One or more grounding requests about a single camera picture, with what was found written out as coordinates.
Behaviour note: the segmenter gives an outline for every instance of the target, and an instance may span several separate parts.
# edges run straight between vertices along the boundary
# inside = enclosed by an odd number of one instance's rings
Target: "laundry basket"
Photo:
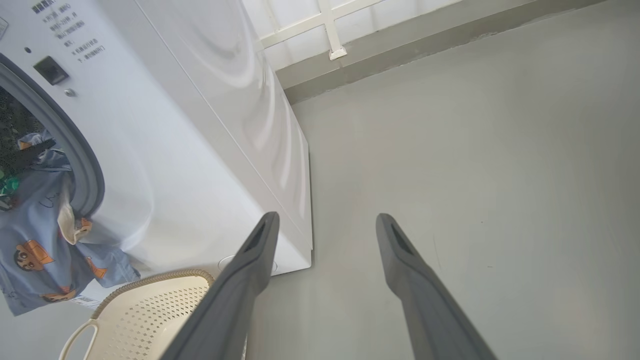
[[[60,360],[89,327],[95,331],[85,360],[159,359],[213,280],[203,270],[181,270],[122,286],[71,335]]]

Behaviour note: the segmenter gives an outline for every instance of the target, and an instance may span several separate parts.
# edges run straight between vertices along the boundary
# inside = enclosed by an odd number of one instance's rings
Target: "label sticker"
[[[98,300],[93,300],[91,298],[88,298],[86,296],[80,295],[74,299],[69,300],[71,302],[75,302],[76,304],[80,304],[84,307],[88,307],[89,309],[92,310],[96,310],[98,308],[98,306],[100,305],[100,302]]]
[[[0,40],[2,40],[2,36],[4,35],[4,32],[8,27],[9,23],[4,21],[4,19],[0,17]]]
[[[101,55],[106,48],[92,36],[89,24],[84,21],[86,18],[81,17],[76,7],[80,6],[59,4],[55,0],[41,0],[31,9],[48,29],[45,32],[50,32],[65,46],[71,56],[83,63]]]

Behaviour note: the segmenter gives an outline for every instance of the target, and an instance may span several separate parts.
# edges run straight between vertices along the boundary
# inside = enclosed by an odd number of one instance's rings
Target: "cartoon print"
[[[46,302],[59,302],[59,301],[65,301],[65,300],[69,300],[76,297],[76,291],[73,290],[70,292],[66,292],[64,294],[45,294],[45,295],[41,295],[40,297],[42,297]]]
[[[89,267],[91,268],[91,271],[93,272],[93,274],[98,278],[101,279],[104,277],[104,274],[107,273],[107,269],[104,268],[97,268],[95,267],[95,265],[93,264],[93,261],[91,260],[91,256],[87,256],[85,258],[86,262],[89,264]]]
[[[89,231],[91,231],[92,227],[93,227],[93,223],[91,221],[87,220],[86,218],[82,218],[80,219],[80,229],[77,229],[76,233],[81,234],[81,236],[84,236],[88,234]]]
[[[55,198],[57,198],[58,196],[60,196],[60,193],[55,193],[55,194],[53,194],[53,195],[45,196],[44,198],[45,198],[46,200],[44,200],[44,199],[43,199],[43,200],[41,200],[41,201],[38,201],[38,203],[39,203],[40,205],[44,206],[45,208],[52,209],[52,208],[53,208],[53,206],[54,206],[54,202],[53,202],[53,200],[54,200]]]
[[[53,262],[47,251],[35,240],[15,247],[13,260],[24,271],[42,271],[45,264]]]
[[[24,150],[28,147],[32,147],[33,145],[29,142],[23,142],[22,140],[20,141],[20,150]]]

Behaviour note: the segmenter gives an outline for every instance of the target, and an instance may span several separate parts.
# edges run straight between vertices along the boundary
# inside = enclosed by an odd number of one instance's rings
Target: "white washing machine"
[[[0,86],[67,152],[86,241],[143,275],[215,275],[277,211],[273,273],[311,265],[307,141],[239,0],[4,0],[0,18]]]

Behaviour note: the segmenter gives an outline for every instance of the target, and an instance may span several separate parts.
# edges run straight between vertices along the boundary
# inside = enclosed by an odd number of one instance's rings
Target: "clothing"
[[[107,288],[140,278],[119,248],[76,242],[77,229],[68,228],[73,214],[61,216],[70,209],[72,173],[63,152],[45,152],[44,161],[19,175],[13,208],[0,212],[0,288],[14,315],[72,299],[94,279]]]

